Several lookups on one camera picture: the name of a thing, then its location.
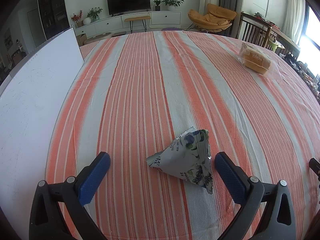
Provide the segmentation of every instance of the white vase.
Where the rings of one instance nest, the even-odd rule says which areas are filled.
[[[84,25],[87,25],[89,23],[91,23],[91,18],[90,17],[87,17],[86,19],[83,20],[83,24]]]
[[[177,9],[177,7],[175,6],[175,5],[170,5],[169,7],[168,7],[168,10],[169,11],[175,11]]]

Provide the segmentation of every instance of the orange lounge chair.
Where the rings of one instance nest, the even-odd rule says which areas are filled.
[[[230,22],[236,16],[236,12],[211,3],[208,4],[208,13],[204,16],[193,9],[188,13],[188,17],[193,24],[215,33],[221,32],[222,30],[226,30],[230,27],[232,25]]]

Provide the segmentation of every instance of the cardboard box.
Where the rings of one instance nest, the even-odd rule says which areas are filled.
[[[84,45],[84,41],[87,39],[87,34],[80,34],[76,36],[79,47]]]

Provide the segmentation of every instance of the clutter on table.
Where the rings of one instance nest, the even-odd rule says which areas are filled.
[[[287,55],[281,54],[280,57],[302,78],[320,104],[319,75],[315,77],[308,69],[308,64],[297,61],[290,53]]]
[[[261,13],[259,13],[259,12],[255,13],[254,17],[256,17],[257,19],[262,20],[266,23],[269,23],[273,28],[280,30],[279,27],[275,23],[273,23],[271,21],[267,21]]]

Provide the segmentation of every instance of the white cabinet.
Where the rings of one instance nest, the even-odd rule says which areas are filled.
[[[75,34],[87,34],[87,38],[107,32],[121,32],[130,30],[130,22],[125,22],[127,18],[151,16],[151,20],[146,20],[148,28],[161,29],[166,27],[180,27],[180,12],[172,11],[154,11],[154,12],[137,12],[126,15],[115,16],[112,18],[101,19],[75,29]],[[133,29],[142,29],[142,21],[134,21]]]
[[[159,24],[180,24],[180,12],[152,12],[151,23],[152,25]]]
[[[103,21],[98,21],[94,25],[96,26],[97,34],[106,33],[123,28],[121,17],[112,17]]]
[[[78,36],[80,34],[86,34],[87,37],[97,35],[95,24],[90,24],[90,25],[78,28],[75,30],[75,34],[76,34],[76,36]]]

